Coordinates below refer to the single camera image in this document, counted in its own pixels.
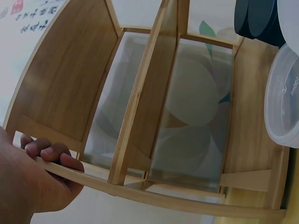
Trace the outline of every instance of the wooden divider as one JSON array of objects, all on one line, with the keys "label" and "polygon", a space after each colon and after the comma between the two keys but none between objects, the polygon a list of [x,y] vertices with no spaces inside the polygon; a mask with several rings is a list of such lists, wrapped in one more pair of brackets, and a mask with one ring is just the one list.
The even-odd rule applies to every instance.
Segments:
[{"label": "wooden divider", "polygon": [[188,33],[190,0],[178,0],[178,33]]},{"label": "wooden divider", "polygon": [[82,152],[122,37],[107,4],[70,0],[49,24],[21,75],[4,128]]},{"label": "wooden divider", "polygon": [[128,168],[149,171],[178,43],[177,0],[163,0],[132,89],[108,181],[123,185]]}]

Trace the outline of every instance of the leaf pattern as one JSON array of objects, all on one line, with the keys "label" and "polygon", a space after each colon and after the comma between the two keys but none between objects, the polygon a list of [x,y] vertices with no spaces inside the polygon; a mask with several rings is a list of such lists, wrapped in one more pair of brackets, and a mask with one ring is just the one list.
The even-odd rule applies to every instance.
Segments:
[{"label": "leaf pattern", "polygon": [[[216,33],[214,32],[214,30],[204,20],[199,26],[199,33],[202,35],[216,37]],[[206,44],[206,47],[209,50],[210,56],[212,57],[213,46],[211,44]]]}]

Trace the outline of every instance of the hand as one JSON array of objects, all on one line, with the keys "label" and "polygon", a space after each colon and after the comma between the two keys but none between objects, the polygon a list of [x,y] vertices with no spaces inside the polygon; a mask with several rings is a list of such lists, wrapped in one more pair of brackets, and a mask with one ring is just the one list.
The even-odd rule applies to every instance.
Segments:
[{"label": "hand", "polygon": [[0,163],[6,164],[7,169],[14,174],[9,177],[10,182],[12,178],[14,182],[16,179],[18,182],[25,182],[25,185],[20,184],[19,191],[27,194],[26,198],[30,200],[34,213],[65,208],[81,192],[83,186],[48,173],[31,158],[40,156],[45,161],[59,162],[65,167],[84,172],[82,163],[71,157],[66,145],[52,144],[47,139],[34,141],[29,136],[22,135],[21,147],[26,153],[14,147],[0,127],[0,157],[4,155],[0,158]]}]

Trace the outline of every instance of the curved wooden edge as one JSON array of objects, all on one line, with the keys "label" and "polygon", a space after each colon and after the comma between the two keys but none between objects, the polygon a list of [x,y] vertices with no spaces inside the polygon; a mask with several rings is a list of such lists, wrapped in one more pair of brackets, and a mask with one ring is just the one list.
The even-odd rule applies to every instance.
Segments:
[{"label": "curved wooden edge", "polygon": [[272,170],[266,194],[265,207],[279,209],[284,196],[285,181],[289,165],[290,148],[283,147],[273,154]]},{"label": "curved wooden edge", "polygon": [[43,40],[47,36],[48,32],[51,30],[56,19],[60,16],[60,14],[63,12],[64,8],[67,6],[67,4],[69,2],[70,2],[70,0],[65,1],[65,3],[60,7],[59,11],[55,14],[54,18],[47,26],[46,30],[44,31],[40,40],[38,41],[36,47],[34,48],[29,60],[27,61],[27,64],[19,78],[19,81],[15,88],[13,97],[9,103],[9,106],[8,106],[8,109],[7,109],[5,118],[4,118],[4,123],[3,123],[3,128],[6,130],[9,137],[11,138],[11,140],[14,139],[14,134],[15,134],[16,127],[17,127],[17,124],[19,121],[19,117],[21,116],[22,108],[25,103],[25,100],[23,100],[23,99],[26,98],[26,95],[27,95],[26,87],[22,86],[25,75],[27,74],[27,71],[33,61],[33,58],[36,55],[38,49],[40,48]]},{"label": "curved wooden edge", "polygon": [[147,192],[139,189],[131,189],[125,186],[110,184],[102,178],[65,168],[55,163],[44,162],[39,157],[35,158],[35,161],[39,163],[45,170],[58,176],[64,177],[68,180],[114,196],[157,207],[221,217],[273,219],[282,219],[285,217],[285,210],[240,207],[225,204],[198,202],[178,197],[165,196],[153,192]]}]

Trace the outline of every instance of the plastic lid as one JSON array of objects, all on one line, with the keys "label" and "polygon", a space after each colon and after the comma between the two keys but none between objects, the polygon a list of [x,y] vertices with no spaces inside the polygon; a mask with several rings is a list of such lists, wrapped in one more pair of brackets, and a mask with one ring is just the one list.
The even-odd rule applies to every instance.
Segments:
[{"label": "plastic lid", "polygon": [[265,94],[265,123],[276,143],[299,147],[299,57],[287,44],[276,55]]},{"label": "plastic lid", "polygon": [[277,0],[278,17],[282,34],[288,46],[299,55],[299,1]]},{"label": "plastic lid", "polygon": [[248,23],[251,34],[260,37],[267,33],[277,12],[277,0],[250,0]]}]

